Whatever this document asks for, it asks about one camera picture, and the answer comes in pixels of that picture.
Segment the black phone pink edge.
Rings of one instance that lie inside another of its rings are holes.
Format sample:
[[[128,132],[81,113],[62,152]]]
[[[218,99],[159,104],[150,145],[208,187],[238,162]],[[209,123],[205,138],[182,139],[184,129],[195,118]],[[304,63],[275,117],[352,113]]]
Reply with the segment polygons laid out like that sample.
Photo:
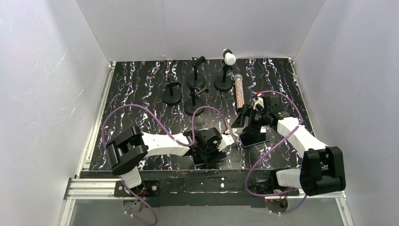
[[[192,156],[192,160],[193,160],[193,164],[195,166],[206,166],[205,161],[203,160],[203,158],[199,154],[193,155]]]

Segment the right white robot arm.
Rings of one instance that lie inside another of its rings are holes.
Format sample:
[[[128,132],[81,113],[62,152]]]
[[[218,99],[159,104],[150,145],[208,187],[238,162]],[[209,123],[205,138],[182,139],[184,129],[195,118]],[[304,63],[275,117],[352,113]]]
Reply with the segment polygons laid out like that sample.
[[[268,127],[283,136],[274,147],[289,142],[302,158],[299,168],[274,169],[264,182],[248,184],[257,165],[267,157],[262,156],[251,167],[244,186],[258,197],[283,195],[293,189],[301,189],[307,196],[340,192],[346,188],[343,152],[337,146],[319,141],[303,125],[303,117],[287,112],[277,91],[258,92],[254,104],[244,104],[232,128],[243,128],[246,137],[240,137],[242,145],[253,145],[261,135],[261,128]]]

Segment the black phone stand front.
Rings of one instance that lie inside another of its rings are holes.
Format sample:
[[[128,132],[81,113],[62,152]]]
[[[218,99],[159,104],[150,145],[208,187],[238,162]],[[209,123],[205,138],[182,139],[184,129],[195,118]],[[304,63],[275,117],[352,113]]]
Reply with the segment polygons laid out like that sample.
[[[190,98],[184,102],[184,112],[187,115],[193,115],[193,113],[200,107],[204,106],[204,101],[200,99],[200,94],[209,92],[208,87],[198,88],[196,83],[189,85]]]

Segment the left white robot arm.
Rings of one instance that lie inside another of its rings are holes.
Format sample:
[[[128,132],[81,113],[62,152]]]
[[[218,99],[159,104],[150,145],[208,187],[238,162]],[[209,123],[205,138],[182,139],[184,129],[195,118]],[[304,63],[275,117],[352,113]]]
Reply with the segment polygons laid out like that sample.
[[[121,178],[128,188],[142,184],[139,163],[144,158],[156,155],[191,156],[196,165],[213,166],[227,154],[231,146],[231,135],[221,134],[218,129],[201,129],[168,135],[142,132],[137,126],[123,131],[106,144],[111,172]]]

